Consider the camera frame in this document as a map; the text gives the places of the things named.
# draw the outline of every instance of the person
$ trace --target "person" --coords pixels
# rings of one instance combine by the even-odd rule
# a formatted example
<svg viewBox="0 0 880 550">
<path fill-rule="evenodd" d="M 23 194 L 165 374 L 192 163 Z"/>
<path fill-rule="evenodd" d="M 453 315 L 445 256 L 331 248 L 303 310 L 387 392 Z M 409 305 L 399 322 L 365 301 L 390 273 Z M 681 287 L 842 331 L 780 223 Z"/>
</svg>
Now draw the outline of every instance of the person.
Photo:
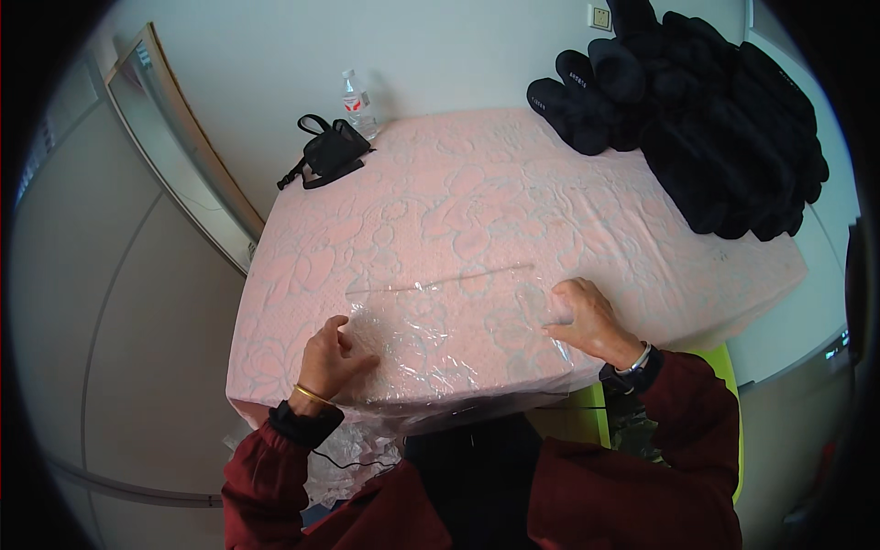
<svg viewBox="0 0 880 550">
<path fill-rule="evenodd" d="M 649 345 L 583 278 L 553 288 L 574 313 L 548 337 L 630 370 Z M 329 401 L 378 365 L 352 356 L 337 315 L 306 344 L 297 389 L 236 449 L 223 488 L 227 548 L 735 548 L 736 397 L 698 356 L 650 349 L 631 373 L 668 464 L 548 437 L 522 414 L 411 436 L 403 459 L 305 531 L 307 457 L 342 421 Z"/>
</svg>

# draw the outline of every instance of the black pants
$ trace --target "black pants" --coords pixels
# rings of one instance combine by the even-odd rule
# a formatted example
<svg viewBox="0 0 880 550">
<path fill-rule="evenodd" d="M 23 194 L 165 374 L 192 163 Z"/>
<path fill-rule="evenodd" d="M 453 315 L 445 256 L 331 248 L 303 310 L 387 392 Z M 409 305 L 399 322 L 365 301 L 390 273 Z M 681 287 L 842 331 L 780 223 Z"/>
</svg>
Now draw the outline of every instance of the black pants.
<svg viewBox="0 0 880 550">
<path fill-rule="evenodd" d="M 403 457 L 419 470 L 454 548 L 533 549 L 526 517 L 540 448 L 518 413 L 407 437 Z"/>
<path fill-rule="evenodd" d="M 409 436 L 403 458 L 419 471 L 462 465 L 534 470 L 541 441 L 525 414 L 517 413 L 446 431 Z"/>
</svg>

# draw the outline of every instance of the wall socket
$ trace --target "wall socket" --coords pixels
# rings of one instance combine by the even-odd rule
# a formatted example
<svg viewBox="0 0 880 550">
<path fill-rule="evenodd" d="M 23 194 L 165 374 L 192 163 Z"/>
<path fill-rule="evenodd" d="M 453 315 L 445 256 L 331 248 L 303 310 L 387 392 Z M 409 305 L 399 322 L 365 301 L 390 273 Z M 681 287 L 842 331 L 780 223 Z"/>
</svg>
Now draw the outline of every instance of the wall socket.
<svg viewBox="0 0 880 550">
<path fill-rule="evenodd" d="M 611 12 L 604 8 L 594 6 L 593 4 L 587 4 L 587 8 L 590 10 L 590 26 L 594 29 L 610 32 Z"/>
</svg>

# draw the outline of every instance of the mattress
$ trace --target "mattress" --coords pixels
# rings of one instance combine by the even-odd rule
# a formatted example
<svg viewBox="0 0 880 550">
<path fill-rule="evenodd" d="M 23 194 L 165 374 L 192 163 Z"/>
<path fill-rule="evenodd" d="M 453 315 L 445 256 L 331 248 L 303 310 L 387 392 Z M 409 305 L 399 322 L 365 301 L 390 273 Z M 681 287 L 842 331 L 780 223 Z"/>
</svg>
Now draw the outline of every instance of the mattress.
<svg viewBox="0 0 880 550">
<path fill-rule="evenodd" d="M 325 187 L 289 185 L 266 223 L 226 384 L 255 428 L 334 314 L 382 356 L 343 402 L 421 417 L 595 381 L 599 360 L 539 331 L 567 316 L 549 292 L 563 279 L 594 281 L 626 329 L 685 350 L 738 334 L 807 272 L 787 235 L 694 234 L 638 150 L 582 156 L 528 109 L 395 121 L 373 147 Z"/>
</svg>

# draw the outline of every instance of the bottle label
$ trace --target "bottle label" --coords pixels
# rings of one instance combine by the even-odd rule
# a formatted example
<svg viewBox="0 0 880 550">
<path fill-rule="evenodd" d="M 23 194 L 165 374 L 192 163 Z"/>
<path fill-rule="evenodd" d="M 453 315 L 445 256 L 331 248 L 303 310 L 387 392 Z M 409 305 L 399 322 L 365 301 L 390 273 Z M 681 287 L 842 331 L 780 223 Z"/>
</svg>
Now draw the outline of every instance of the bottle label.
<svg viewBox="0 0 880 550">
<path fill-rule="evenodd" d="M 342 98 L 342 102 L 345 103 L 346 111 L 360 111 L 364 107 L 370 106 L 370 98 L 367 97 L 367 92 L 351 98 Z"/>
</svg>

